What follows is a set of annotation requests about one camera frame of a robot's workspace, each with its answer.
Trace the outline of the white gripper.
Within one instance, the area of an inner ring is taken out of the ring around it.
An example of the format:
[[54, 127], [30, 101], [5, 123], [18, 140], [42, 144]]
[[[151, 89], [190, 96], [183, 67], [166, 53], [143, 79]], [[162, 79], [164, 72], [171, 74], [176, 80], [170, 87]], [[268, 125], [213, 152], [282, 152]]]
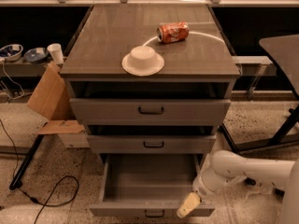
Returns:
[[180, 208], [177, 210], [177, 215], [180, 218], [186, 217], [193, 211], [201, 202], [200, 198], [207, 198], [214, 195], [219, 189], [226, 187], [231, 181], [230, 177], [218, 174], [212, 167], [208, 167], [192, 182], [192, 190]]

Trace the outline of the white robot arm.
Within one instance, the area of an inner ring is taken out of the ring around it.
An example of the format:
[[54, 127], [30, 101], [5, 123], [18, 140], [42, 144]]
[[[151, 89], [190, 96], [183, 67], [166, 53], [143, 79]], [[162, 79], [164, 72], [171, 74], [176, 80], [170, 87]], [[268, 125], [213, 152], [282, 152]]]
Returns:
[[177, 210], [178, 217], [186, 217], [203, 199], [246, 178], [283, 190], [278, 224], [298, 224], [299, 161], [244, 158], [228, 150], [215, 152], [210, 165], [193, 180], [192, 192]]

